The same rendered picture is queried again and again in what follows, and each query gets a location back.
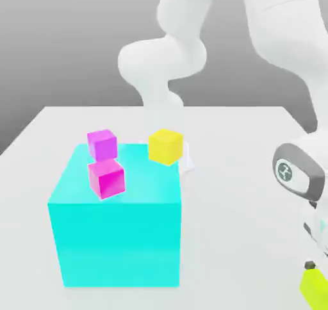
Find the small yellow cube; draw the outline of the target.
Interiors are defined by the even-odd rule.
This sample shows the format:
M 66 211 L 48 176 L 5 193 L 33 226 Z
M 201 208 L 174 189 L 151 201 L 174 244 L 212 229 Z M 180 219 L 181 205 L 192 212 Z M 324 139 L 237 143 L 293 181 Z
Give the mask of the small yellow cube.
M 160 129 L 149 136 L 149 159 L 171 166 L 183 155 L 183 135 L 168 129 Z

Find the small violet cube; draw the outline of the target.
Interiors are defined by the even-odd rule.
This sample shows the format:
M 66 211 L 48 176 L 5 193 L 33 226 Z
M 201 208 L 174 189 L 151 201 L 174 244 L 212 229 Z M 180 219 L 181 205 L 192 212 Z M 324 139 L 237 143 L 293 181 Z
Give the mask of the small violet cube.
M 89 153 L 96 161 L 117 158 L 117 137 L 109 129 L 88 133 L 87 142 Z

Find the small magenta cube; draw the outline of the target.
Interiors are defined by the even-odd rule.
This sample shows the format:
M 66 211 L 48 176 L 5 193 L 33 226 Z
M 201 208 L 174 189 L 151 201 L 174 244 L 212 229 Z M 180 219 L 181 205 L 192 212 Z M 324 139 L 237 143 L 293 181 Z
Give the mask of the small magenta cube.
M 124 168 L 114 159 L 88 164 L 91 189 L 101 199 L 107 199 L 126 190 Z

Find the large cyan box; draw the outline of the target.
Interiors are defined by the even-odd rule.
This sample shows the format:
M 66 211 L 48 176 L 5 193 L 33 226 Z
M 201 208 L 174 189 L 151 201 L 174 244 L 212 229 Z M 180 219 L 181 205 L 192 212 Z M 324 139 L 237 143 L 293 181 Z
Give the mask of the large cyan box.
M 177 287 L 179 165 L 148 158 L 145 144 L 119 145 L 126 189 L 101 200 L 90 187 L 88 147 L 74 149 L 48 201 L 66 287 Z

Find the small lime cube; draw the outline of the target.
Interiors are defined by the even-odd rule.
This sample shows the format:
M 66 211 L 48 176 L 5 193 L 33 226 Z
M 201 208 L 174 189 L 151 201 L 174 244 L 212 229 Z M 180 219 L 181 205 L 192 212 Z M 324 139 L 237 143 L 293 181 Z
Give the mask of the small lime cube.
M 304 271 L 300 292 L 312 310 L 328 310 L 328 280 L 319 269 Z

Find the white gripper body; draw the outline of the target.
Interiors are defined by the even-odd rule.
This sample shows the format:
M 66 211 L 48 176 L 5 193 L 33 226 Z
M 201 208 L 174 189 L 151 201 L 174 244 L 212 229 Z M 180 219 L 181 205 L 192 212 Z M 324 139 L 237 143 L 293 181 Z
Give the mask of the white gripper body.
M 303 227 L 318 248 L 328 257 L 328 215 L 311 208 L 306 212 Z

